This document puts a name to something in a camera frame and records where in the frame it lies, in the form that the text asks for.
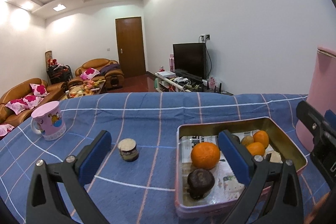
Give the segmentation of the jar with beige lid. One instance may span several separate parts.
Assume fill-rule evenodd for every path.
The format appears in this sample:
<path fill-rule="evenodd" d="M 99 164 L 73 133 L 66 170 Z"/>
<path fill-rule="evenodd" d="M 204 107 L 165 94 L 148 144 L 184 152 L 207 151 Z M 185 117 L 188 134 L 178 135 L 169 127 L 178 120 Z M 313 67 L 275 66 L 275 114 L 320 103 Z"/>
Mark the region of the jar with beige lid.
<path fill-rule="evenodd" d="M 139 153 L 137 143 L 134 139 L 126 138 L 119 141 L 117 145 L 120 156 L 124 161 L 132 162 L 138 159 Z"/>
<path fill-rule="evenodd" d="M 273 163 L 282 163 L 282 158 L 279 152 L 277 151 L 268 151 L 264 159 L 268 162 L 273 162 Z"/>

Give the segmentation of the orange fruit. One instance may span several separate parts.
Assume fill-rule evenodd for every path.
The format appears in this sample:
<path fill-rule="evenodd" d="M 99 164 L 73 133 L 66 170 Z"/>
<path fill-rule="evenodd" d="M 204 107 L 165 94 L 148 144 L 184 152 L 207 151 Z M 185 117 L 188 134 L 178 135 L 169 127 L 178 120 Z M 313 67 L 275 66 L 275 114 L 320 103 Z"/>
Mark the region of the orange fruit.
<path fill-rule="evenodd" d="M 211 170 L 219 162 L 221 152 L 214 143 L 203 142 L 195 145 L 190 156 L 194 167 Z"/>
<path fill-rule="evenodd" d="M 262 143 L 260 142 L 253 142 L 249 145 L 246 146 L 246 149 L 252 156 L 264 156 L 265 155 L 265 147 Z"/>
<path fill-rule="evenodd" d="M 258 132 L 254 133 L 253 139 L 254 139 L 254 142 L 261 143 L 265 149 L 268 148 L 269 136 L 265 131 L 259 130 Z"/>

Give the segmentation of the brown kiwi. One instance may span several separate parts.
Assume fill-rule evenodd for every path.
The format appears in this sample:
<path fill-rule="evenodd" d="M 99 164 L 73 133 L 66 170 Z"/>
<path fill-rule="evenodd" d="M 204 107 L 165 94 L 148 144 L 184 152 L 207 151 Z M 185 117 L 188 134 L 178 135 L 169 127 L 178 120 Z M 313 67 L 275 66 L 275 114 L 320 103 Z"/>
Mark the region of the brown kiwi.
<path fill-rule="evenodd" d="M 254 138 L 253 136 L 245 136 L 242 140 L 241 140 L 241 144 L 244 147 L 249 146 L 250 144 L 254 143 Z"/>

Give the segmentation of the purple round fruit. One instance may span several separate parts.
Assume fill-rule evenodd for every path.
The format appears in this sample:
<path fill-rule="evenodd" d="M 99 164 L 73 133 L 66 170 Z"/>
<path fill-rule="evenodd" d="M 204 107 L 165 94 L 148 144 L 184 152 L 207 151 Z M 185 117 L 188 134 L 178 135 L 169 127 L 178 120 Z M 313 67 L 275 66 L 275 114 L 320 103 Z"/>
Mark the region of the purple round fruit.
<path fill-rule="evenodd" d="M 213 174 L 206 169 L 198 168 L 193 170 L 187 177 L 189 194 L 192 199 L 203 199 L 215 185 Z"/>

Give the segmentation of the pink electric kettle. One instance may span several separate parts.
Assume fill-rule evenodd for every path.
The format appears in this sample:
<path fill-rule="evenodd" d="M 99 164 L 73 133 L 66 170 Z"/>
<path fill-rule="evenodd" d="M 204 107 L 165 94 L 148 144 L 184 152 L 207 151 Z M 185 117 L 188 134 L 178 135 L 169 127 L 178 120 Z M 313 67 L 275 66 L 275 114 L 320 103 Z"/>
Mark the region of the pink electric kettle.
<path fill-rule="evenodd" d="M 324 115 L 327 110 L 331 110 L 335 113 L 335 91 L 335 50 L 318 46 L 315 69 L 307 96 L 307 102 L 322 115 Z"/>

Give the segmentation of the pink tin box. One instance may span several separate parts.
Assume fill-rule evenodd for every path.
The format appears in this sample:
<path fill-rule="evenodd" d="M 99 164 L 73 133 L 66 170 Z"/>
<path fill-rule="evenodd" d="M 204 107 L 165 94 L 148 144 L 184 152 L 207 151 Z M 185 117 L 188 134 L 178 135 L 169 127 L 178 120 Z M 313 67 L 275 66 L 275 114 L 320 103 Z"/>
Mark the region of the pink tin box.
<path fill-rule="evenodd" d="M 244 140 L 259 131 L 269 137 L 265 154 L 271 161 L 282 164 L 291 160 L 297 174 L 307 166 L 307 158 L 290 137 L 268 117 L 241 121 L 185 124 L 177 129 L 177 163 L 175 183 L 175 208 L 180 218 L 190 219 L 208 215 L 223 214 L 230 211 L 242 195 L 246 184 L 251 181 L 253 170 L 239 156 L 238 151 L 227 137 L 220 133 L 231 133 L 235 139 Z M 213 143 L 220 150 L 220 158 L 211 172 L 214 181 L 202 198 L 191 197 L 187 182 L 188 175 L 196 170 L 191 152 L 197 144 Z"/>

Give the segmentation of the pink cartoon mug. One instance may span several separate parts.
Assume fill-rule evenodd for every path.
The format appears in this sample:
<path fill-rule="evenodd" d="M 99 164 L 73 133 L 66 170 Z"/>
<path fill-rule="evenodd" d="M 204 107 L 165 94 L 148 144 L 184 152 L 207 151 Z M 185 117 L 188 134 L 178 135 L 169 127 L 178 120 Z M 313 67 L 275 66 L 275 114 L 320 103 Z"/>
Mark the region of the pink cartoon mug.
<path fill-rule="evenodd" d="M 37 107 L 31 114 L 31 129 L 47 141 L 60 138 L 66 131 L 59 101 L 51 101 Z"/>

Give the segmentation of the pink floral cushion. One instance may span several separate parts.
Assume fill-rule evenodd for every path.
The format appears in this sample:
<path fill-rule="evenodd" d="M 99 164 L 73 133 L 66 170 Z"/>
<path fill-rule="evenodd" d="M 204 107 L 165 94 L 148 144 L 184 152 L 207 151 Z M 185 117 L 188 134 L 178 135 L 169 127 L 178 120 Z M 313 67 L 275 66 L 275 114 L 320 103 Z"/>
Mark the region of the pink floral cushion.
<path fill-rule="evenodd" d="M 46 87 L 42 84 L 30 84 L 30 87 L 32 88 L 34 96 L 45 97 L 49 94 Z"/>

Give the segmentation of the brown leather long sofa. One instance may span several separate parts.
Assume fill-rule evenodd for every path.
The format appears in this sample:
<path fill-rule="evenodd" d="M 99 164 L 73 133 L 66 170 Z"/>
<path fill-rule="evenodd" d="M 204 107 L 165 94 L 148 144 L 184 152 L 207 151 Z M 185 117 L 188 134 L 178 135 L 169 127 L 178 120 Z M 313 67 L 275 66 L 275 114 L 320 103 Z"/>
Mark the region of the brown leather long sofa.
<path fill-rule="evenodd" d="M 48 95 L 34 96 L 30 84 L 42 84 Z M 66 83 L 49 85 L 45 80 L 33 78 L 11 88 L 1 97 L 1 124 L 17 127 L 31 116 L 33 110 L 43 104 L 58 100 L 66 90 Z"/>

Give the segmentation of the cluttered coffee table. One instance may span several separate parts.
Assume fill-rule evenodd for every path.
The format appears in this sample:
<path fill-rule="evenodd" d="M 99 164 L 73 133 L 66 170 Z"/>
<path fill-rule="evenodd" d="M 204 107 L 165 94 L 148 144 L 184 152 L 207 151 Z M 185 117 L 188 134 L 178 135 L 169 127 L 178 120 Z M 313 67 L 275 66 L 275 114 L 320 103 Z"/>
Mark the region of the cluttered coffee table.
<path fill-rule="evenodd" d="M 71 99 L 71 98 L 79 98 L 86 96 L 93 96 L 102 94 L 105 92 L 106 88 L 105 80 L 97 80 L 97 81 L 89 81 L 88 83 L 83 83 L 81 85 L 75 85 L 70 87 L 66 93 L 59 98 L 60 101 Z"/>

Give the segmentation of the black chair with clothes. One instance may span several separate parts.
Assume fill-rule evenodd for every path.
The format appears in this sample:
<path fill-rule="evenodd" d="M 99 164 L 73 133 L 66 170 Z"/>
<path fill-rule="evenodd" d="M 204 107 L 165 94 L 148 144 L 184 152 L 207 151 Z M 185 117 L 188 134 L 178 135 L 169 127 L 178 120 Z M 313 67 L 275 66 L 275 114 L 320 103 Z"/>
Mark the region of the black chair with clothes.
<path fill-rule="evenodd" d="M 58 61 L 52 57 L 52 51 L 47 51 L 45 53 L 45 59 L 46 72 L 50 84 L 67 83 L 73 79 L 70 66 L 58 63 Z"/>

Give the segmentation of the white TV stand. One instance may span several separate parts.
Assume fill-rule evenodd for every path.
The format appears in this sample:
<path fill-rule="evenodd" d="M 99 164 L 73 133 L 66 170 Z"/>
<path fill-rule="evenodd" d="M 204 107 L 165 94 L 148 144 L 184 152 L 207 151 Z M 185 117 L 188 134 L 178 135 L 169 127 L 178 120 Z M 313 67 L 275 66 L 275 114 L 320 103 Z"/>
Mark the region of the white TV stand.
<path fill-rule="evenodd" d="M 222 84 L 210 87 L 208 81 L 204 80 L 202 83 L 193 81 L 185 77 L 164 77 L 159 73 L 154 73 L 154 88 L 157 92 L 206 92 L 218 93 L 228 96 L 233 96 L 232 93 L 225 91 Z"/>

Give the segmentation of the black television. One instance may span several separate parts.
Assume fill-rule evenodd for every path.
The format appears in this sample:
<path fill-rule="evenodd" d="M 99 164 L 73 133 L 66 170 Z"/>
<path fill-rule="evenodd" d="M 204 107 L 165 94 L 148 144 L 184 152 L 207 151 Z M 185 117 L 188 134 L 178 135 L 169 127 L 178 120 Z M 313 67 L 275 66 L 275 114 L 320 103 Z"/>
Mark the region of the black television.
<path fill-rule="evenodd" d="M 175 72 L 205 79 L 207 75 L 205 43 L 173 44 Z"/>

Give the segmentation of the brown wooden door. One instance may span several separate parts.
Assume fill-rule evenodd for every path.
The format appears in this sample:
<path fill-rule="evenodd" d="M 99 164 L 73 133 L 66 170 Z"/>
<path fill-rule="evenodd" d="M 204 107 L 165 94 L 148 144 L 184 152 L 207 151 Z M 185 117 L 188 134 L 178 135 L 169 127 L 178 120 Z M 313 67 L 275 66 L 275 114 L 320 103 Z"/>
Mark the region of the brown wooden door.
<path fill-rule="evenodd" d="M 141 17 L 115 20 L 118 59 L 125 78 L 146 73 Z"/>

